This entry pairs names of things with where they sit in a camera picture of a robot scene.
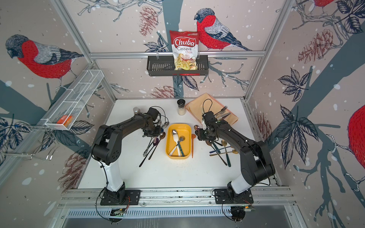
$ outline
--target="yellow container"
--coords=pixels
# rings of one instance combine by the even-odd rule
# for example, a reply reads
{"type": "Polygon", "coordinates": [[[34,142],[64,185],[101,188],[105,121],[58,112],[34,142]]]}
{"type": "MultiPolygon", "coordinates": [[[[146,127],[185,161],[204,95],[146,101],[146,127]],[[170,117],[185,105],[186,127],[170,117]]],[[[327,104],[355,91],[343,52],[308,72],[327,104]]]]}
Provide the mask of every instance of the yellow container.
{"type": "Polygon", "coordinates": [[[166,140],[166,155],[171,159],[187,159],[191,154],[191,127],[187,124],[172,124],[167,131],[166,140]],[[173,152],[172,156],[169,156],[171,150],[176,146],[176,142],[172,137],[172,130],[175,129],[179,138],[185,137],[185,140],[180,142],[182,151],[185,156],[178,155],[178,148],[173,152]]]}

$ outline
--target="white table surface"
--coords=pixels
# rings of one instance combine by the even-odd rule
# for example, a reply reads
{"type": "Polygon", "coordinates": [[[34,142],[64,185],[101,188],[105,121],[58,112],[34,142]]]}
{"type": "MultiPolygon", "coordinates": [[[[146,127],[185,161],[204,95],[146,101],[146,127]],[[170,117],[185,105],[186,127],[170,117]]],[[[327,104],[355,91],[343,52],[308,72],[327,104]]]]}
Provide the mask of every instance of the white table surface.
{"type": "MultiPolygon", "coordinates": [[[[244,136],[254,139],[245,111],[239,98],[217,99],[239,117],[232,126],[244,136]]],[[[117,124],[133,116],[133,108],[139,107],[147,112],[151,106],[160,106],[169,118],[170,124],[186,123],[195,132],[194,125],[201,125],[189,112],[180,116],[177,114],[177,99],[156,100],[117,100],[107,121],[107,125],[117,124]]],[[[223,164],[218,156],[209,156],[212,147],[204,141],[194,139],[194,158],[184,160],[170,159],[165,154],[166,138],[158,145],[151,160],[148,158],[143,165],[143,152],[150,138],[142,137],[141,129],[129,134],[122,141],[122,153],[119,157],[119,168],[126,188],[193,188],[193,187],[226,187],[228,182],[240,174],[239,154],[229,153],[231,167],[223,164]]],[[[91,159],[78,186],[79,189],[94,189],[105,187],[105,175],[100,164],[91,159]]]]}

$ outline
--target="salt shaker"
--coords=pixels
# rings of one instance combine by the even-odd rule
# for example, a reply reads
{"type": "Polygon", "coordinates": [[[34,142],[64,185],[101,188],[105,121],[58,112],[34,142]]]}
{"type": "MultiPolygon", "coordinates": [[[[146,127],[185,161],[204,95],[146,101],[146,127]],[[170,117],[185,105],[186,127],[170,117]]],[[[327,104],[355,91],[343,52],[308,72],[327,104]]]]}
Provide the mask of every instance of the salt shaker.
{"type": "Polygon", "coordinates": [[[185,100],[184,100],[184,99],[179,99],[179,100],[177,101],[177,105],[178,105],[177,113],[178,113],[180,116],[185,115],[185,113],[186,113],[186,110],[185,110],[185,100]]]}

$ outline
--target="white wire basket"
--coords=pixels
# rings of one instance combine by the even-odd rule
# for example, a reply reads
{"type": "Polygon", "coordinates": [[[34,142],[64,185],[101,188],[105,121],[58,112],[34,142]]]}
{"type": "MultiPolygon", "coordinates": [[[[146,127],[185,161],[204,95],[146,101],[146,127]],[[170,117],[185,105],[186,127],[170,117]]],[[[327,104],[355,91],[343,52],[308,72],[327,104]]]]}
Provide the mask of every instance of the white wire basket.
{"type": "Polygon", "coordinates": [[[55,130],[68,131],[84,106],[96,90],[100,81],[104,78],[101,70],[87,70],[73,89],[67,89],[68,93],[64,101],[58,106],[54,113],[49,117],[47,127],[55,130]]]}

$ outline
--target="bird illustration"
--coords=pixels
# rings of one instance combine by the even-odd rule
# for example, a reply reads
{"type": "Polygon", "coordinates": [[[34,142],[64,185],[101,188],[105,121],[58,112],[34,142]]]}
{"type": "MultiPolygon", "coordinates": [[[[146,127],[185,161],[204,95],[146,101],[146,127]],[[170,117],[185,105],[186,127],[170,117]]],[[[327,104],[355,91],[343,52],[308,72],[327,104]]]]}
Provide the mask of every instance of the bird illustration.
{"type": "Polygon", "coordinates": [[[5,46],[11,58],[18,57],[19,61],[36,75],[43,78],[58,78],[59,87],[56,90],[65,88],[62,86],[62,77],[71,71],[71,65],[76,58],[84,56],[54,45],[43,45],[23,35],[11,36],[5,46]]]}
{"type": "Polygon", "coordinates": [[[251,51],[242,46],[241,42],[229,31],[229,28],[219,22],[212,9],[200,9],[196,13],[194,20],[197,20],[196,30],[200,32],[199,41],[208,48],[207,50],[220,49],[222,51],[225,47],[234,46],[251,51]]]}
{"type": "MultiPolygon", "coordinates": [[[[356,160],[365,168],[365,105],[359,108],[354,114],[352,114],[349,126],[347,128],[349,135],[349,146],[341,146],[335,142],[333,135],[328,135],[331,137],[335,147],[331,151],[334,153],[337,147],[350,151],[356,158],[356,160]]],[[[365,180],[365,177],[360,180],[355,180],[351,174],[345,173],[349,176],[356,184],[356,189],[352,189],[356,192],[359,191],[359,184],[365,180]]]]}
{"type": "Polygon", "coordinates": [[[334,0],[304,0],[303,2],[300,2],[299,4],[303,4],[304,2],[307,2],[307,1],[311,1],[314,3],[314,7],[309,12],[309,14],[312,15],[312,11],[314,10],[314,8],[316,8],[316,6],[319,6],[319,7],[322,7],[322,13],[319,16],[322,16],[323,14],[327,14],[327,12],[324,11],[324,7],[328,4],[330,4],[331,2],[333,2],[334,0]]]}

